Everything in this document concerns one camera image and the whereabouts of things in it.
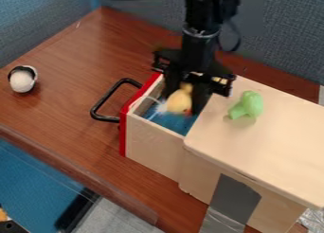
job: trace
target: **wooden table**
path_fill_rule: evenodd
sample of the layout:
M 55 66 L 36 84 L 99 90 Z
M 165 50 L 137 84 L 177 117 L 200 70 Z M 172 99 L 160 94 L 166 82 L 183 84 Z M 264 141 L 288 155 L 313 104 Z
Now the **wooden table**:
M 1 136 L 99 194 L 153 220 L 166 232 L 197 232 L 207 205 L 182 192 L 172 180 L 118 154 L 117 125 L 93 120 L 90 108 L 123 77 L 144 82 L 157 45 L 179 46 L 161 27 L 111 9 L 98 9 L 35 47 L 0 72 Z M 319 86 L 243 58 L 218 54 L 235 73 L 317 102 Z M 18 95 L 9 88 L 16 65 L 39 70 L 38 86 Z M 123 87 L 101 112 L 117 115 L 135 92 Z M 246 232 L 255 232 L 247 228 Z

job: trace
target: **green toy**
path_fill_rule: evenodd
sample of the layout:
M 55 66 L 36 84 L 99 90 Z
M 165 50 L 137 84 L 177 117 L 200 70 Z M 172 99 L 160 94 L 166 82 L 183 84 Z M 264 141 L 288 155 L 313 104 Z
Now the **green toy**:
M 242 116 L 258 117 L 263 112 L 263 99 L 259 93 L 245 91 L 241 100 L 228 110 L 231 119 L 237 119 Z

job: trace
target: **wooden box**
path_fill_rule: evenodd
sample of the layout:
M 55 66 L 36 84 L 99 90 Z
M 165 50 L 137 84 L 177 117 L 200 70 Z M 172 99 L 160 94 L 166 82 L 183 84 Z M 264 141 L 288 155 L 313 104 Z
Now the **wooden box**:
M 158 98 L 162 76 L 130 105 L 126 116 L 126 157 L 178 182 L 184 155 L 184 137 L 141 117 Z
M 206 204 L 210 203 L 220 174 L 230 176 L 261 196 L 248 225 L 264 233 L 288 232 L 306 206 L 237 170 L 218 166 L 187 151 L 184 148 L 186 137 L 141 117 L 153 104 L 146 97 L 158 98 L 162 86 L 160 76 L 141 97 L 129 104 L 125 121 L 125 155 L 178 182 L 180 189 Z

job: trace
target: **blue wall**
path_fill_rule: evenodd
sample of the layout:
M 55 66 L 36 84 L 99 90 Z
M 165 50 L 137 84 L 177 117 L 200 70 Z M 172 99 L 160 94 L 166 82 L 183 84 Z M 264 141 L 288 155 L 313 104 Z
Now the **blue wall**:
M 0 0 L 0 67 L 99 6 L 99 0 Z

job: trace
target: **black handle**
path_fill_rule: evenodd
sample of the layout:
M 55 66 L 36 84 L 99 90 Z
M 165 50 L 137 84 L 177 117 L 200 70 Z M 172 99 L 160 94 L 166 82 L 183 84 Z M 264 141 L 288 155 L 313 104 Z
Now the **black handle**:
M 99 121 L 104 121 L 104 122 L 111 122 L 111 123 L 119 123 L 120 119 L 118 116 L 102 116 L 97 114 L 97 110 L 103 105 L 103 103 L 105 103 L 105 101 L 111 97 L 116 90 L 119 88 L 120 85 L 124 84 L 124 83 L 128 83 L 133 85 L 134 87 L 137 87 L 138 89 L 142 87 L 142 84 L 130 79 L 130 78 L 123 78 L 121 80 L 119 80 L 118 82 L 116 82 L 109 90 L 108 92 L 95 104 L 95 106 L 93 106 L 90 110 L 90 115 L 91 118 L 95 119 L 95 120 L 99 120 Z

